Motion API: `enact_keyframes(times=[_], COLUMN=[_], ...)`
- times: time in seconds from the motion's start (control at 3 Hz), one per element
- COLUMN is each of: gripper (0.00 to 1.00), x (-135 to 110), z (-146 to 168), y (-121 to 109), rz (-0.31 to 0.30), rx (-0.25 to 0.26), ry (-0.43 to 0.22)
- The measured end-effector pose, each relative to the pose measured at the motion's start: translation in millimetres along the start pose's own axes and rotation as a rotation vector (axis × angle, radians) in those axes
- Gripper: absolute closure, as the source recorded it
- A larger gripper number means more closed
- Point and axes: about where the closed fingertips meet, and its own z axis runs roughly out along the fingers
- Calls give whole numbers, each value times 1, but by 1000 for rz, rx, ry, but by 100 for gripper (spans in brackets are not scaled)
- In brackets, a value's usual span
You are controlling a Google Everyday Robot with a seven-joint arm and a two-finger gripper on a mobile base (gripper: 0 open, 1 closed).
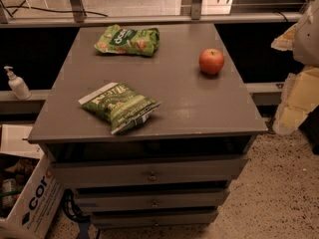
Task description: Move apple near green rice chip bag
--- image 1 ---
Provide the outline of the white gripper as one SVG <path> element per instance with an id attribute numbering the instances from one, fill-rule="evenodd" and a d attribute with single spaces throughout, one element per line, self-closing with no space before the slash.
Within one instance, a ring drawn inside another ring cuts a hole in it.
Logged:
<path id="1" fill-rule="evenodd" d="M 292 25 L 275 38 L 271 47 L 278 51 L 292 51 L 296 27 L 297 24 Z M 272 129 L 276 134 L 291 134 L 319 106 L 319 68 L 305 66 L 297 77 L 289 74 L 283 84 L 280 99 Z"/>

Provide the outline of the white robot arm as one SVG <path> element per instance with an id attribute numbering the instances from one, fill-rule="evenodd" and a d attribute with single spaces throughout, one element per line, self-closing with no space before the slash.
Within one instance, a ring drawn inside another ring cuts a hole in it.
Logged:
<path id="1" fill-rule="evenodd" d="M 285 80 L 272 126 L 277 134 L 290 134 L 319 106 L 319 0 L 311 2 L 271 47 L 291 51 L 293 59 L 303 65 L 300 73 L 289 74 Z"/>

